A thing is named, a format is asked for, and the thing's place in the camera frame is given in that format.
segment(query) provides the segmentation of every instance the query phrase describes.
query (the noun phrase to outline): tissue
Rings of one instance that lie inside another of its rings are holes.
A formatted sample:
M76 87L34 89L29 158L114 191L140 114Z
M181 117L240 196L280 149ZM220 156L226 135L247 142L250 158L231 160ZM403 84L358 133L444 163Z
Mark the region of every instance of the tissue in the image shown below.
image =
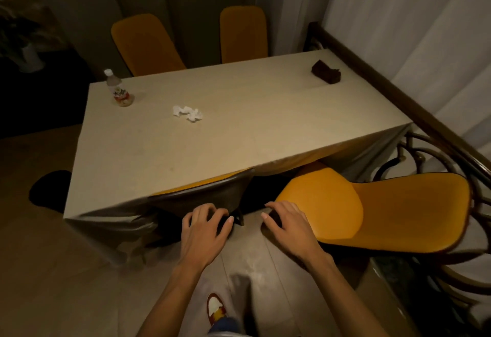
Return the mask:
M187 114L186 118L192 123L195 123L203 118L203 114L200 110L198 110L197 108L193 110L191 107L188 106L184 106L184 108L181 108L178 105L175 105L172 108L172 112L174 116L177 117L180 117L181 114Z

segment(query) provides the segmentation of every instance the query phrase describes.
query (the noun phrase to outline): shoe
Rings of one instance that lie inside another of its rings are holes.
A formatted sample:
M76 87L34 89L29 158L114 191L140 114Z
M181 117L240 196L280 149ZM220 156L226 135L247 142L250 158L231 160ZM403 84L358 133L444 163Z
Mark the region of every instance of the shoe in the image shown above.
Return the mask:
M208 296L208 300L206 301L206 314L208 315L208 320L212 327L217 321L227 316L224 302L216 293L210 293Z

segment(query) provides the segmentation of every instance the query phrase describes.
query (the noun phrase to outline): potted plant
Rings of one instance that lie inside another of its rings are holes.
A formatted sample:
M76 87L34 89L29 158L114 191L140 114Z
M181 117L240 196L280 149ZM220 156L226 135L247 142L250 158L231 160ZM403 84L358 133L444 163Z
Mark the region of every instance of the potted plant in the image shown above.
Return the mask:
M44 67L29 38L40 24L23 17L0 16L0 53L14 61L21 72L32 73Z

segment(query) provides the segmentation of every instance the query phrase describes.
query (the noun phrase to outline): dark brown object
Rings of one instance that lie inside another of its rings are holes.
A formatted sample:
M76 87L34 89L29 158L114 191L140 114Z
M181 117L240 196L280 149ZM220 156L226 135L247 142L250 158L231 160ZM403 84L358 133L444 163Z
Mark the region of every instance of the dark brown object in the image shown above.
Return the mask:
M418 127L433 138L442 151L465 160L469 172L481 180L484 185L491 188L491 161L482 156L469 143L465 142L411 97L379 74L373 67L337 41L318 22L311 22L308 26L304 51L309 50L312 38L317 39L324 48L331 50L348 67L368 81L384 97L410 117Z
M338 69L330 68L320 59L312 66L312 73L318 78L323 79L328 84L335 84L341 80L341 73Z

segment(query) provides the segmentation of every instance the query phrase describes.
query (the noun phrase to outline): table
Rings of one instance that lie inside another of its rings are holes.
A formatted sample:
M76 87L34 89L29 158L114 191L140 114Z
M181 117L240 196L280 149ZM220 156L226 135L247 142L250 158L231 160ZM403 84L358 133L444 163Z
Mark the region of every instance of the table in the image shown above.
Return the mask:
M319 59L341 70L339 83L311 74ZM104 82L90 85L64 213L113 263L125 258L109 242L155 228L142 205L156 192L250 167L279 173L375 134L353 157L359 176L376 155L388 157L382 151L395 146L411 121L329 50L123 83L135 95L126 108ZM173 105L199 108L203 120L175 117Z

